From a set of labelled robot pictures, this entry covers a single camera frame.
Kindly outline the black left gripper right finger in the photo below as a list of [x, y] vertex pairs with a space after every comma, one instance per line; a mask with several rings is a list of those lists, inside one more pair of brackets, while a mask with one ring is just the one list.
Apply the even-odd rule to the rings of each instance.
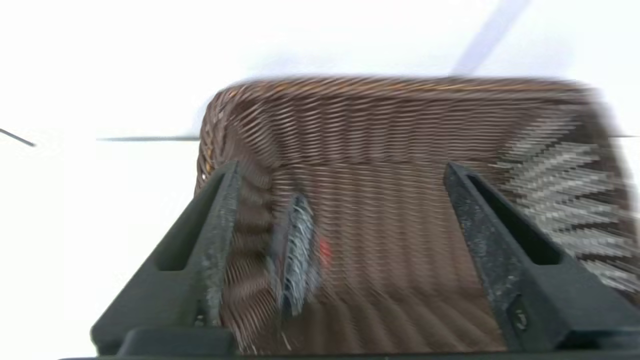
[[509, 350], [638, 353], [637, 307], [477, 173], [448, 162], [443, 184]]

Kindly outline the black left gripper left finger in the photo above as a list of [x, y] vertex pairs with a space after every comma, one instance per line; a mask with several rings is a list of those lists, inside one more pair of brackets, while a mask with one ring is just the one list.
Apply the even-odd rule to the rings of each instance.
[[205, 297], [205, 255], [218, 239], [215, 207], [239, 185], [238, 162], [217, 169], [90, 330], [99, 356], [114, 356], [139, 328], [194, 325]]

